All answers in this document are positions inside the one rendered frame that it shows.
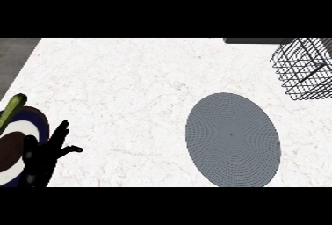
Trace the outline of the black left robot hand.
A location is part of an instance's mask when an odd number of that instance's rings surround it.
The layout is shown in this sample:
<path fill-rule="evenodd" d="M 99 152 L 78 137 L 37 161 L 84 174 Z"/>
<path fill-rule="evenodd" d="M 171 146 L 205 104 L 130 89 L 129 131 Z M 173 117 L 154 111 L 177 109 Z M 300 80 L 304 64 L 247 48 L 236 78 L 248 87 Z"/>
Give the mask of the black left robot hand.
<path fill-rule="evenodd" d="M 19 187 L 46 187 L 56 169 L 58 160 L 68 153 L 83 151 L 83 148 L 74 145 L 62 147 L 68 134 L 70 122 L 64 120 L 46 144 L 37 144 L 34 135 L 25 136 L 22 155 L 25 167 L 18 181 Z"/>

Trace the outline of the green cucumber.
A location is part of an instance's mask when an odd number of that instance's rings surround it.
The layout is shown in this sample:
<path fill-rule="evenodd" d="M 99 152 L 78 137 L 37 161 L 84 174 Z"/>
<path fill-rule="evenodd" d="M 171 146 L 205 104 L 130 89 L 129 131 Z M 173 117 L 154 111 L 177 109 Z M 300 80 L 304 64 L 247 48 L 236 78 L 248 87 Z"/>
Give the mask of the green cucumber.
<path fill-rule="evenodd" d="M 0 134 L 6 130 L 6 126 L 14 119 L 18 111 L 24 107 L 27 103 L 27 95 L 24 93 L 18 93 L 9 100 L 6 104 L 6 109 L 3 110 L 3 113 L 0 115 Z"/>

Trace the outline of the dark blue white plate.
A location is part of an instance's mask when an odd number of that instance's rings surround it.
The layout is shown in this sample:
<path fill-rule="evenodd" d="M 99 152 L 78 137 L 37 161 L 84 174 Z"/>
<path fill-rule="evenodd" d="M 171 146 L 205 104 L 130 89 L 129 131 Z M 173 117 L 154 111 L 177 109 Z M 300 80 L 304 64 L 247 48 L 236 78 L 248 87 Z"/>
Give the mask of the dark blue white plate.
<path fill-rule="evenodd" d="M 0 134 L 0 187 L 16 187 L 18 185 L 25 168 L 22 155 L 27 135 L 36 136 L 39 144 L 45 144 L 49 140 L 47 117 L 31 106 L 25 106 L 16 113 Z"/>

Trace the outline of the grey round woven placemat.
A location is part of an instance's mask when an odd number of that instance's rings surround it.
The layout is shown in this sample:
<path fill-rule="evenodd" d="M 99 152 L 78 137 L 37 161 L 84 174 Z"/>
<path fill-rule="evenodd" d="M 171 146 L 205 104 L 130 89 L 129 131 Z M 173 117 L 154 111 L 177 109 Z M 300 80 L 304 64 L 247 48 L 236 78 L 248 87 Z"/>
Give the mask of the grey round woven placemat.
<path fill-rule="evenodd" d="M 222 92 L 195 104 L 186 124 L 188 153 L 198 171 L 220 187 L 263 187 L 281 164 L 273 122 L 250 99 Z"/>

